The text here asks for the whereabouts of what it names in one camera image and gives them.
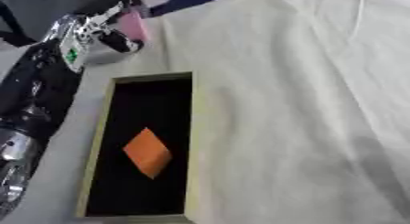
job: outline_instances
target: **white cloth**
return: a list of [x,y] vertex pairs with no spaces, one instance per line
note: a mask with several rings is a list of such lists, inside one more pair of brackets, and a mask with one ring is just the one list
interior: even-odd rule
[[[21,206],[65,223],[113,76],[194,70],[199,224],[406,223],[408,0],[219,0],[148,21],[139,54],[87,69]],[[1,54],[4,69],[18,52]]]

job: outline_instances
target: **pink sponge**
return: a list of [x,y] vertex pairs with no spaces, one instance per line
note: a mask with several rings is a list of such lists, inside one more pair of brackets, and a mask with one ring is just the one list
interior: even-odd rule
[[118,19],[118,26],[119,30],[131,40],[147,40],[147,33],[143,25],[143,20],[135,9],[120,17],[120,19]]

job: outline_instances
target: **dark background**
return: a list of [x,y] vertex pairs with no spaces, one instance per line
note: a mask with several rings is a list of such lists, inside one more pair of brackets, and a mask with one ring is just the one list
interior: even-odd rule
[[[191,78],[117,84],[92,182],[88,217],[182,214],[191,108]],[[154,180],[123,147],[145,127],[173,158]]]

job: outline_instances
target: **silver metal part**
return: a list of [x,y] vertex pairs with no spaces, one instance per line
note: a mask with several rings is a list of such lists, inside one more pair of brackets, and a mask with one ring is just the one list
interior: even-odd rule
[[[43,42],[53,38],[60,39],[60,52],[67,66],[74,72],[80,73],[91,45],[102,33],[108,35],[111,29],[107,21],[124,11],[124,4],[119,2],[101,15],[77,16],[68,15],[54,23],[51,30],[43,38]],[[125,38],[130,51],[137,51],[138,45]]]
[[0,129],[0,219],[23,197],[38,143],[22,133]]
[[37,151],[38,143],[22,133],[0,129],[0,149],[0,160],[22,160]]
[[13,211],[24,196],[31,174],[31,160],[6,162],[0,170],[0,220]]

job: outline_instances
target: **orange sponge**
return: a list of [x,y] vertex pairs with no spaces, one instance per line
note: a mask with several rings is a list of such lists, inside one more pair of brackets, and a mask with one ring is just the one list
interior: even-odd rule
[[139,170],[151,179],[158,176],[172,159],[169,150],[148,128],[123,149]]

